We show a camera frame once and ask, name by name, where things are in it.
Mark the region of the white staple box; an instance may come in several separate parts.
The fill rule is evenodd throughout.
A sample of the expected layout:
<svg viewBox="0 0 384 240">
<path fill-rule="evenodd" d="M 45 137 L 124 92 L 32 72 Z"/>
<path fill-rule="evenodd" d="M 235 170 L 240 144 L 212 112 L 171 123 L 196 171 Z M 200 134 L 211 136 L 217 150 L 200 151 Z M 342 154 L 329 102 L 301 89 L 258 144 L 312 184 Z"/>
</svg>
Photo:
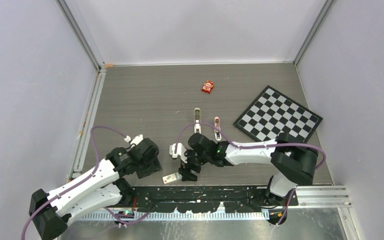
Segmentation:
<svg viewBox="0 0 384 240">
<path fill-rule="evenodd" d="M 181 179 L 182 176 L 178 172 L 166 175 L 162 178 L 164 184 L 172 183 Z"/>
</svg>

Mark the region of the pink white stapler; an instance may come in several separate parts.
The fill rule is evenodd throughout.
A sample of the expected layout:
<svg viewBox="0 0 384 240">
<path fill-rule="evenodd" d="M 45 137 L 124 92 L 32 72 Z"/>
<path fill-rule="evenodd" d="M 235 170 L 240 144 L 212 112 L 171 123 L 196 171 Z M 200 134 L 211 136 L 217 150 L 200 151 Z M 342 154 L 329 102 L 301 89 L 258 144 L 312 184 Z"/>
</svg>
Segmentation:
<svg viewBox="0 0 384 240">
<path fill-rule="evenodd" d="M 215 127 L 215 130 L 214 130 L 214 137 L 215 137 L 215 140 L 220 142 L 222 140 L 222 135 L 220 133 L 220 130 L 221 130 L 221 127 L 220 127 L 220 118 L 218 116 L 216 116 L 214 118 L 214 127 Z"/>
</svg>

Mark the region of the cream beige stapler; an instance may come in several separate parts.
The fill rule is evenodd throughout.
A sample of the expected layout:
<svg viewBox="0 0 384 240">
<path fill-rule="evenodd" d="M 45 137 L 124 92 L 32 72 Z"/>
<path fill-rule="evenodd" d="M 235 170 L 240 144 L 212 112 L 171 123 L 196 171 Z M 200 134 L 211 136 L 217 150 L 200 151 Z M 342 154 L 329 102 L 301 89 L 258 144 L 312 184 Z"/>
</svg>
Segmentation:
<svg viewBox="0 0 384 240">
<path fill-rule="evenodd" d="M 194 109 L 194 133 L 201 133 L 201 109 L 196 107 Z"/>
</svg>

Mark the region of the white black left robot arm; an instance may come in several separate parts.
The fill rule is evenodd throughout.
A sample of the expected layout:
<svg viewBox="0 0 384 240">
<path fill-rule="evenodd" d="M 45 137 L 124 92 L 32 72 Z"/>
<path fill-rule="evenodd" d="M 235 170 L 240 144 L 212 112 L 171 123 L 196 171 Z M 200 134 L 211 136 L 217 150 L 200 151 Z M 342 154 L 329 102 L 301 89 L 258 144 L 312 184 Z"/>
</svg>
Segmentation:
<svg viewBox="0 0 384 240">
<path fill-rule="evenodd" d="M 116 147 L 98 165 L 65 185 L 36 190 L 30 199 L 29 216 L 42 240 L 54 240 L 77 219 L 103 207 L 129 207 L 135 190 L 124 178 L 139 179 L 161 171 L 156 143 L 142 135 L 128 148 Z"/>
</svg>

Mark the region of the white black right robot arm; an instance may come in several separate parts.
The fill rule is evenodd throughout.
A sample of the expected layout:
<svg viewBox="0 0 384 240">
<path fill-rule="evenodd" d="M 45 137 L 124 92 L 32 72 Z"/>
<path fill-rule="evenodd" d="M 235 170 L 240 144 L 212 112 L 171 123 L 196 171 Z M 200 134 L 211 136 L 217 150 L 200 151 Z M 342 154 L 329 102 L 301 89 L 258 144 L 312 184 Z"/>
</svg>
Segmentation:
<svg viewBox="0 0 384 240">
<path fill-rule="evenodd" d="M 182 181 L 196 182 L 201 166 L 207 163 L 217 167 L 242 164 L 272 165 L 278 173 L 269 180 L 265 199 L 279 205 L 297 186 L 310 186 L 314 181 L 319 150 L 299 141 L 288 133 L 263 142 L 215 142 L 201 133 L 194 133 L 188 140 L 189 148 L 181 143 L 169 147 L 172 159 L 180 159 L 178 170 Z"/>
</svg>

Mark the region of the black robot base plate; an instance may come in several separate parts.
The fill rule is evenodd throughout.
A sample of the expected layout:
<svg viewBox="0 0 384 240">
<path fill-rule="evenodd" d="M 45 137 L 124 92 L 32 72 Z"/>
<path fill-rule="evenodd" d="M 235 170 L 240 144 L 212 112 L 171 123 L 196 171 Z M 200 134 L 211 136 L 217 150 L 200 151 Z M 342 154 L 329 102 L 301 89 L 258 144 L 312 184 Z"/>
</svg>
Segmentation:
<svg viewBox="0 0 384 240">
<path fill-rule="evenodd" d="M 284 197 L 275 197 L 266 185 L 169 185 L 133 186 L 122 197 L 116 208 L 135 208 L 146 213 L 192 212 L 214 213 L 224 209 L 228 214 L 257 213 L 262 210 L 282 209 L 298 202 L 289 190 Z"/>
</svg>

